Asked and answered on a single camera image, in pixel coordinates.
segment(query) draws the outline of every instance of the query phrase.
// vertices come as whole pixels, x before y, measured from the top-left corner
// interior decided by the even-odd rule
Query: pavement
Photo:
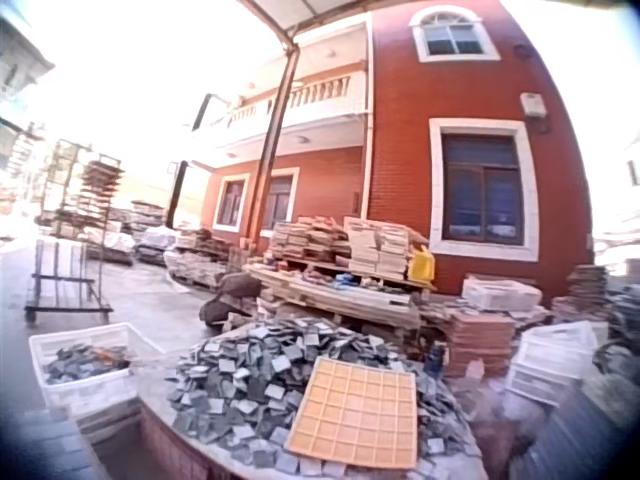
[[[38,313],[35,325],[27,324],[24,305],[30,295],[34,245],[34,241],[18,239],[0,249],[0,399],[11,414],[46,408],[29,351],[31,335],[103,325],[100,315],[91,313]],[[89,271],[96,268],[95,262],[89,263]],[[198,312],[212,294],[175,284],[163,268],[105,263],[103,292],[114,309],[110,323],[129,322],[166,351],[186,349],[210,336]],[[51,284],[43,295],[52,295]],[[101,459],[114,480],[149,478],[146,473],[150,471],[153,478],[161,480],[148,453],[136,445]]]

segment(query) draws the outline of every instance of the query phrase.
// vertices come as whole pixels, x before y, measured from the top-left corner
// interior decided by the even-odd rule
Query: white window frame
[[[286,221],[290,222],[293,218],[293,205],[296,201],[296,190],[298,188],[298,175],[300,174],[300,167],[291,168],[277,168],[271,171],[271,178],[273,177],[292,177],[291,178],[291,191],[289,192],[289,204],[287,205],[287,218]],[[261,230],[260,236],[271,238],[273,230]]]
[[[433,15],[435,13],[454,13],[456,15],[460,15],[469,20],[469,23],[473,24],[473,32],[475,33],[478,41],[480,42],[480,46],[482,47],[483,53],[455,53],[450,55],[431,55],[429,53],[429,48],[427,46],[427,37],[424,33],[424,27],[422,26],[422,21],[424,18]],[[419,12],[417,12],[413,17],[411,17],[411,21],[409,22],[409,26],[413,31],[413,39],[416,42],[416,50],[418,51],[418,58],[421,63],[429,63],[429,62],[459,62],[459,61],[467,61],[467,60],[489,60],[496,61],[500,60],[500,54],[496,49],[495,45],[491,41],[491,37],[487,33],[487,30],[484,28],[482,24],[482,19],[478,17],[471,10],[467,10],[466,8],[457,7],[455,5],[435,5],[433,7],[427,7]]]
[[[242,213],[244,212],[244,200],[247,197],[247,190],[249,187],[250,177],[251,177],[251,174],[249,173],[241,173],[239,175],[228,175],[220,179],[220,190],[218,191],[218,203],[216,205],[216,213],[213,216],[212,228],[214,230],[220,230],[223,232],[236,232],[236,233],[240,231],[240,224],[242,223]],[[227,183],[236,182],[238,180],[244,180],[244,186],[242,187],[242,197],[240,197],[240,205],[238,207],[238,220],[236,221],[235,225],[221,225],[218,223],[218,214],[220,213],[220,207],[222,206],[222,196],[224,195],[224,192],[227,189]]]
[[[490,120],[485,118],[432,118],[429,120],[431,136],[431,232],[429,249],[433,253],[462,257],[495,258],[537,262],[540,243],[538,215],[538,187],[533,154],[524,122],[517,120]],[[522,182],[523,245],[480,243],[443,238],[444,228],[444,158],[442,135],[458,133],[468,135],[505,135],[513,137],[518,154]]]

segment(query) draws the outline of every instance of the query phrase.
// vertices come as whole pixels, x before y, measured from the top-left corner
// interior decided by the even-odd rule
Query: metal rack
[[[104,241],[111,198],[122,174],[120,161],[73,142],[60,140],[49,165],[38,223],[50,227],[38,239],[33,285],[25,305],[32,324],[37,312],[99,313],[104,323],[113,311],[102,294]],[[96,278],[87,269],[85,228],[101,231]]]

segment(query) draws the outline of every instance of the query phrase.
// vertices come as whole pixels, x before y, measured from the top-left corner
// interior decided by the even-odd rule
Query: white trim
[[[271,170],[271,178],[273,177],[292,177],[291,178],[291,190],[289,191],[289,204],[287,205],[287,218],[286,221],[290,222],[293,218],[293,205],[296,201],[296,190],[298,189],[298,175],[300,174],[300,167],[291,168],[277,168]],[[260,236],[271,238],[273,230],[261,230]]]
[[[251,177],[251,174],[241,173],[239,175],[228,175],[220,179],[220,190],[218,191],[218,203],[216,204],[216,212],[213,215],[212,228],[214,230],[220,230],[223,232],[236,232],[236,233],[240,231],[240,223],[242,222],[242,212],[244,211],[244,200],[247,197],[247,190],[249,189],[248,188],[249,177]],[[220,225],[218,223],[218,214],[220,213],[220,204],[222,203],[222,195],[224,194],[224,191],[227,188],[227,183],[235,182],[237,180],[244,180],[244,186],[242,187],[242,198],[240,198],[240,206],[238,207],[238,220],[236,221],[235,225]]]
[[[373,166],[373,19],[371,12],[367,15],[367,97],[365,119],[365,151],[364,178],[362,180],[362,200],[360,202],[360,218],[369,216],[369,198],[371,197],[371,170]]]
[[[469,22],[473,23],[473,31],[478,37],[478,41],[482,46],[482,51],[484,53],[481,54],[452,54],[452,55],[431,55],[429,53],[429,49],[427,48],[427,38],[424,34],[424,28],[422,27],[422,20],[434,13],[455,13],[457,15],[463,16],[469,20]],[[491,41],[491,37],[487,33],[487,30],[484,28],[482,24],[482,19],[478,17],[471,10],[467,10],[466,8],[457,7],[455,5],[435,5],[432,7],[423,8],[419,12],[416,12],[413,17],[411,17],[411,21],[409,22],[409,26],[413,31],[413,40],[416,43],[416,50],[418,52],[418,58],[421,63],[430,63],[430,62],[459,62],[459,61],[496,61],[500,60],[500,54],[496,49],[495,45]]]
[[[539,254],[540,221],[538,216],[538,187],[533,154],[524,122],[517,120],[489,120],[485,118],[432,118],[431,135],[431,233],[429,249],[433,253],[463,257],[496,258],[537,262]],[[524,245],[462,242],[443,239],[444,217],[444,160],[443,133],[474,135],[509,135],[515,140],[520,178],[522,181],[522,207]]]

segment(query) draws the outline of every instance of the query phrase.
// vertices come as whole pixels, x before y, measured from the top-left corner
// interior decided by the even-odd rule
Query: grid mold
[[[350,465],[416,466],[412,373],[318,357],[287,439],[292,452]]]

